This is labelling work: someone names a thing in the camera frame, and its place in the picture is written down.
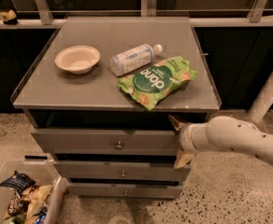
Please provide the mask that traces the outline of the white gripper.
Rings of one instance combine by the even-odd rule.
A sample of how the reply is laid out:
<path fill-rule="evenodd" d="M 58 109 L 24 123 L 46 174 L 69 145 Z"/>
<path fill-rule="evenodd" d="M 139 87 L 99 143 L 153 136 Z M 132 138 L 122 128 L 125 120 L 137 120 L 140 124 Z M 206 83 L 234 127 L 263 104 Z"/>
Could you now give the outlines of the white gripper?
<path fill-rule="evenodd" d="M 194 153 L 208 151 L 210 142 L 207 138 L 206 123 L 191 123 L 177 116 L 169 115 L 174 129 L 180 131 L 180 149 L 177 152 L 174 168 L 179 169 L 184 167 L 189 161 L 194 158 Z"/>

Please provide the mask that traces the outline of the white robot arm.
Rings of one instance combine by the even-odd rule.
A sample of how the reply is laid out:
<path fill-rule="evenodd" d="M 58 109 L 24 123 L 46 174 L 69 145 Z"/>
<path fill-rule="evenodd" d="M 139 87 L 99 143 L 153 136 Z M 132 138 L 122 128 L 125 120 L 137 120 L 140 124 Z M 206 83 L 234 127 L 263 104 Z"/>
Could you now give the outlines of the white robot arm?
<path fill-rule="evenodd" d="M 186 122 L 173 115 L 168 117 L 180 135 L 175 169 L 184 167 L 196 153 L 206 151 L 250 155 L 273 166 L 273 134 L 262 133 L 252 123 L 227 116 L 205 123 Z"/>

